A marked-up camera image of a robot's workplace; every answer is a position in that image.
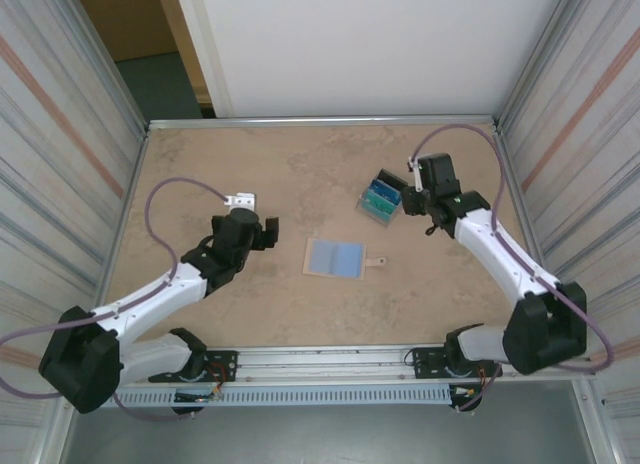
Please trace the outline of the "white door frame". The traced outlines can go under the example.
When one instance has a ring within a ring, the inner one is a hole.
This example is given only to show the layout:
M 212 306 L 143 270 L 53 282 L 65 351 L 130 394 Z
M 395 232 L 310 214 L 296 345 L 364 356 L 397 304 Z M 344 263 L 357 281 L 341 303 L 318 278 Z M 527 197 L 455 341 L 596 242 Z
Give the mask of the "white door frame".
M 178 0 L 194 45 L 207 93 L 218 118 L 235 118 L 219 50 L 205 0 Z

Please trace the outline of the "brown wooden door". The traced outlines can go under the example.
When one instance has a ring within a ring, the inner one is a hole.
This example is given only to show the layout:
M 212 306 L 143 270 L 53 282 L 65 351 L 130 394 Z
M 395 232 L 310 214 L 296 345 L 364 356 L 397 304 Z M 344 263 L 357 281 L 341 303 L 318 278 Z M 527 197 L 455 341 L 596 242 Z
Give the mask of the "brown wooden door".
M 179 0 L 79 1 L 114 61 L 177 52 L 196 101 L 212 106 Z

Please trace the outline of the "blue credit card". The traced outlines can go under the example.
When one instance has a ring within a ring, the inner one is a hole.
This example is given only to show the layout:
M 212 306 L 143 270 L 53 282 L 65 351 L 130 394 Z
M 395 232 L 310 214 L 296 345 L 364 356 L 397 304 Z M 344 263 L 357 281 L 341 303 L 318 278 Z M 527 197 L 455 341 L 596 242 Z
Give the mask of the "blue credit card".
M 389 201 L 395 206 L 397 206 L 401 202 L 400 192 L 396 188 L 390 186 L 380 179 L 372 180 L 371 184 L 369 185 L 369 190 L 373 194 Z

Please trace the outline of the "striped corrugated side panel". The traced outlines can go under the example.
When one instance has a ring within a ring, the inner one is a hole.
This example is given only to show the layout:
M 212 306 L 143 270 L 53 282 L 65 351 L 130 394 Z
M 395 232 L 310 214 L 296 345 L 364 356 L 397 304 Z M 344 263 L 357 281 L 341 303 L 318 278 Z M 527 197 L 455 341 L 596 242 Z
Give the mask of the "striped corrugated side panel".
M 145 137 L 66 0 L 0 0 L 0 336 L 95 303 Z
M 504 134 L 547 268 L 614 348 L 606 410 L 640 439 L 640 0 L 583 0 Z

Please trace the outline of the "small green circuit board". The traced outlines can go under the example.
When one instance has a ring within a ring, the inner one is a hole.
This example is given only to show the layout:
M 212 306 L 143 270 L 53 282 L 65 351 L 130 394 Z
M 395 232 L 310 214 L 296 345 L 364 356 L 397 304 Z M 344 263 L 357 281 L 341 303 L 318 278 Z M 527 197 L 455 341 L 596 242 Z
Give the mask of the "small green circuit board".
M 178 389 L 174 394 L 175 403 L 203 403 L 213 402 L 219 400 L 221 392 L 218 389 L 205 389 L 205 390 L 186 390 Z

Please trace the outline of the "aluminium table side rail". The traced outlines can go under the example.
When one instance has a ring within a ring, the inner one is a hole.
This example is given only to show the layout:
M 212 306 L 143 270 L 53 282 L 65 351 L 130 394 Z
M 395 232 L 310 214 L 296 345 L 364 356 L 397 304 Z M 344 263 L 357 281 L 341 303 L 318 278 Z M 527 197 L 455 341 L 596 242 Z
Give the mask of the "aluminium table side rail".
M 545 268 L 546 265 L 544 263 L 542 251 L 537 242 L 525 205 L 523 191 L 517 181 L 515 172 L 513 171 L 512 163 L 505 145 L 505 141 L 498 131 L 495 131 L 493 133 L 493 141 L 496 158 L 499 161 L 501 174 L 499 192 L 496 196 L 492 209 L 492 212 L 495 216 L 495 221 L 499 221 L 501 204 L 503 199 L 505 198 L 506 191 L 509 191 L 509 196 L 513 204 L 514 214 L 517 218 L 518 224 L 520 226 L 520 233 L 523 238 L 523 244 L 518 244 L 518 247 L 525 251 L 526 254 L 536 262 L 536 265 L 538 267 Z
M 101 278 L 101 283 L 97 290 L 97 294 L 95 298 L 95 307 L 101 307 L 105 303 L 105 299 L 110 289 L 110 284 L 111 284 L 113 272 L 116 266 L 118 253 L 120 250 L 124 232 L 126 230 L 126 224 L 128 222 L 130 208 L 132 205 L 132 201 L 135 197 L 137 183 L 138 183 L 139 175 L 143 165 L 143 161 L 144 161 L 144 157 L 145 157 L 145 153 L 148 145 L 148 140 L 149 138 L 146 137 L 142 142 L 141 148 L 137 156 L 137 160 L 133 168 L 133 173 L 129 182 L 129 187 L 126 191 L 126 195 L 123 200 L 122 212 L 120 215 L 120 220 L 119 220 L 116 234 L 114 237 L 113 245 L 111 247 L 110 254 L 106 260 L 106 264 L 103 269 L 103 275 Z

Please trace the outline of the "aluminium mounting rail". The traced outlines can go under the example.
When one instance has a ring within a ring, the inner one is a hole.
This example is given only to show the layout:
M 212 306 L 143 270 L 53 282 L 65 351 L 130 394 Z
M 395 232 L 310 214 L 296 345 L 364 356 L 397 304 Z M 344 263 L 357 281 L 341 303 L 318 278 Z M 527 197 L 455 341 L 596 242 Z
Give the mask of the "aluminium mounting rail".
M 441 383 L 486 383 L 481 379 L 416 379 L 414 371 L 405 365 L 405 354 L 423 345 L 365 345 L 311 347 L 244 347 L 207 350 L 234 350 L 238 355 L 235 383 L 266 385 L 318 385 L 391 383 L 393 381 L 434 381 Z M 196 353 L 176 336 L 142 341 L 117 353 L 115 363 L 100 364 L 98 375 L 91 383 L 109 385 L 108 392 L 136 383 L 147 384 L 148 378 L 168 372 L 178 372 Z

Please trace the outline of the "grey metal lower shelf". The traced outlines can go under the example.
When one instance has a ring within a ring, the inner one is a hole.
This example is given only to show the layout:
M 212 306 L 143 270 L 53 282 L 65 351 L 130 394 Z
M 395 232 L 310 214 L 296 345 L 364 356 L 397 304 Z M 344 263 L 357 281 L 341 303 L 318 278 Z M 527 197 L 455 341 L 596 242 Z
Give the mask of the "grey metal lower shelf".
M 595 464 L 574 419 L 502 419 L 490 407 L 208 410 L 139 422 L 105 410 L 75 419 L 61 464 Z

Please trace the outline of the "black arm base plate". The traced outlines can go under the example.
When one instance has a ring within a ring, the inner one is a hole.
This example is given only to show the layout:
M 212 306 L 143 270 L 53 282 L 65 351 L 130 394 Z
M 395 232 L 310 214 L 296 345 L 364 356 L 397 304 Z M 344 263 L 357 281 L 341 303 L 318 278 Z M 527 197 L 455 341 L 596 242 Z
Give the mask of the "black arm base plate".
M 190 357 L 183 369 L 160 373 L 148 378 L 150 383 L 214 383 L 234 382 L 238 369 L 234 350 L 207 350 Z
M 455 349 L 444 345 L 414 347 L 403 359 L 416 379 L 481 379 L 503 375 L 499 365 L 490 360 L 470 361 Z

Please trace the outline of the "aluminium frame post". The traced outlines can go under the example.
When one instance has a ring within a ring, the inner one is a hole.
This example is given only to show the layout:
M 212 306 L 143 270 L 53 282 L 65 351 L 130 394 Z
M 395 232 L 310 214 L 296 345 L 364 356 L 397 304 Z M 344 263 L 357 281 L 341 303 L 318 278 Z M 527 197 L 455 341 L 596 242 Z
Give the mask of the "aluminium frame post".
M 149 130 L 148 121 L 144 118 L 84 6 L 80 0 L 66 1 L 71 14 L 77 21 L 75 27 L 80 33 L 80 40 L 88 46 L 89 62 L 101 83 L 114 100 L 128 127 L 142 137 L 146 137 Z
M 500 111 L 494 116 L 494 125 L 498 133 L 503 134 L 519 112 L 582 1 L 559 0 L 553 8 L 512 90 Z

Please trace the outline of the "blue cutting board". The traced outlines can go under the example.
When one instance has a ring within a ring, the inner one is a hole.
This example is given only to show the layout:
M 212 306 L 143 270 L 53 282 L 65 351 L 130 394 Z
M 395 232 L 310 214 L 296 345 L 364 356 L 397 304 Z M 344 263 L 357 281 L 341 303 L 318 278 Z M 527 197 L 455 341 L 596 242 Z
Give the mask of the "blue cutting board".
M 369 268 L 383 267 L 384 256 L 368 257 L 362 243 L 308 238 L 302 272 L 328 278 L 364 280 Z

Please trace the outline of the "clear black card box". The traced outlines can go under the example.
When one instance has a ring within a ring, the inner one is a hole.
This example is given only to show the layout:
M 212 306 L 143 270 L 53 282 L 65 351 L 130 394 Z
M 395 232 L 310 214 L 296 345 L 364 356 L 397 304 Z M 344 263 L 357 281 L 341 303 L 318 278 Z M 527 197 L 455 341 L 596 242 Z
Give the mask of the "clear black card box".
M 405 180 L 387 169 L 381 169 L 360 195 L 356 208 L 388 227 L 402 208 L 401 191 L 407 186 Z

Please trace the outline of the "aluminium table end rail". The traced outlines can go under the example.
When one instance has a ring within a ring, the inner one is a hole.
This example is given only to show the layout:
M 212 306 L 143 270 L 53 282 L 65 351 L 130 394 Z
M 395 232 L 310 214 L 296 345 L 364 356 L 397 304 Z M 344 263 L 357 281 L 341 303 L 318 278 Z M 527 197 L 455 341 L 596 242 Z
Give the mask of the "aluminium table end rail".
M 282 127 L 341 127 L 468 124 L 494 127 L 494 118 L 481 114 L 437 114 L 396 116 L 326 116 L 326 117 L 253 117 L 216 119 L 151 120 L 149 130 L 168 129 L 244 129 Z

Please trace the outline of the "teal credit card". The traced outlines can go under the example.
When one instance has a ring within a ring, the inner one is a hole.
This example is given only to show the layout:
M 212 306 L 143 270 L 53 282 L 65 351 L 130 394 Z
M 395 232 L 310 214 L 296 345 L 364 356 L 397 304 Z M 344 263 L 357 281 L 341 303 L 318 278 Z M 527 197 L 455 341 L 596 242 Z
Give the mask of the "teal credit card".
M 389 201 L 384 196 L 380 196 L 371 189 L 367 189 L 363 193 L 362 200 L 367 205 L 379 209 L 381 212 L 391 213 L 396 208 L 394 202 Z
M 374 220 L 382 223 L 383 225 L 388 225 L 393 221 L 395 215 L 397 214 L 398 208 L 396 207 L 391 213 L 381 212 L 379 209 L 371 207 L 366 203 L 363 204 L 363 210 Z

